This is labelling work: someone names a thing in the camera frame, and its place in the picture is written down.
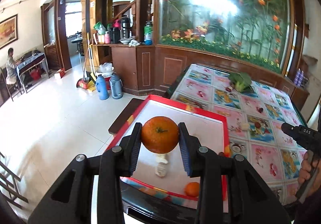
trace bowl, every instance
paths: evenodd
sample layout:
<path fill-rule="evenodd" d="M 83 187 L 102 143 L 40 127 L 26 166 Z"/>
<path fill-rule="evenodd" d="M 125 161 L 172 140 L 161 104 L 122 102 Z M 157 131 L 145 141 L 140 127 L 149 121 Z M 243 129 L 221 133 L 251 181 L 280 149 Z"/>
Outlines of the bowl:
<path fill-rule="evenodd" d="M 135 39 L 135 36 L 132 36 L 132 37 L 129 37 L 129 38 L 124 38 L 124 39 L 120 39 L 120 42 L 123 44 L 123 45 L 128 45 L 131 40 Z"/>

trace metal screw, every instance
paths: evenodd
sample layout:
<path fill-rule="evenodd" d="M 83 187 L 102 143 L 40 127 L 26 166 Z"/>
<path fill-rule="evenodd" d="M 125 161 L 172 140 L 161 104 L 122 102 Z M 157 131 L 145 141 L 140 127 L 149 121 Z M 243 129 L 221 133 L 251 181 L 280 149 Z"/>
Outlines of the metal screw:
<path fill-rule="evenodd" d="M 85 159 L 85 155 L 84 154 L 79 154 L 76 156 L 76 161 L 83 161 Z"/>
<path fill-rule="evenodd" d="M 237 155 L 235 155 L 235 159 L 236 159 L 237 161 L 244 161 L 244 156 L 243 156 L 243 155 L 240 155 L 240 154 L 237 154 Z"/>
<path fill-rule="evenodd" d="M 208 152 L 208 148 L 205 146 L 201 146 L 198 148 L 198 151 L 201 153 L 207 153 Z"/>
<path fill-rule="evenodd" d="M 115 146 L 115 147 L 112 147 L 111 149 L 113 152 L 120 152 L 121 151 L 121 147 L 120 146 Z"/>

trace blue thermos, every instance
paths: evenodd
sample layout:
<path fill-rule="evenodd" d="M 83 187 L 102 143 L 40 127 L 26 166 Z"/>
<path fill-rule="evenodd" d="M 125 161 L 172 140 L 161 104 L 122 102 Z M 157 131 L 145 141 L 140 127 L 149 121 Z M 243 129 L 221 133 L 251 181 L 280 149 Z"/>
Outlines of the blue thermos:
<path fill-rule="evenodd" d="M 99 99 L 101 99 L 101 100 L 108 99 L 109 94 L 108 94 L 108 91 L 107 91 L 105 78 L 102 77 L 102 75 L 98 75 L 97 76 L 96 88 L 97 88 L 97 92 L 98 92 L 98 95 L 99 95 Z"/>
<path fill-rule="evenodd" d="M 110 77 L 110 88 L 111 88 L 111 96 L 114 99 L 120 99 L 123 97 L 123 92 L 121 91 L 121 87 L 123 86 L 123 83 L 121 82 L 121 79 L 116 73 L 113 73 Z"/>

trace white tile floor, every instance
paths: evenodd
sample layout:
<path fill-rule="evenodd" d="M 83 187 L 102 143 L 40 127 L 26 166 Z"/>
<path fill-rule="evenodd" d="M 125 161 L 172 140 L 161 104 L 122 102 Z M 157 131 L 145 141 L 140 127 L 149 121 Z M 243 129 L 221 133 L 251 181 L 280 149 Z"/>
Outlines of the white tile floor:
<path fill-rule="evenodd" d="M 0 107 L 2 161 L 22 179 L 18 189 L 29 203 L 17 199 L 24 209 L 13 208 L 24 219 L 76 155 L 104 152 L 113 138 L 108 128 L 137 98 L 124 94 L 119 100 L 101 101 L 96 91 L 76 88 L 81 77 L 81 66 L 74 67 L 62 79 L 42 79 Z"/>

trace framed painting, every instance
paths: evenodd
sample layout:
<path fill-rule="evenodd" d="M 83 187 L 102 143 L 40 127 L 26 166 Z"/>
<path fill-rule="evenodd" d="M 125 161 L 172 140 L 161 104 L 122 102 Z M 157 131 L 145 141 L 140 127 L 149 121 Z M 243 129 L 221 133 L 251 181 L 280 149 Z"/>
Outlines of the framed painting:
<path fill-rule="evenodd" d="M 0 22 L 0 49 L 18 40 L 18 15 Z"/>

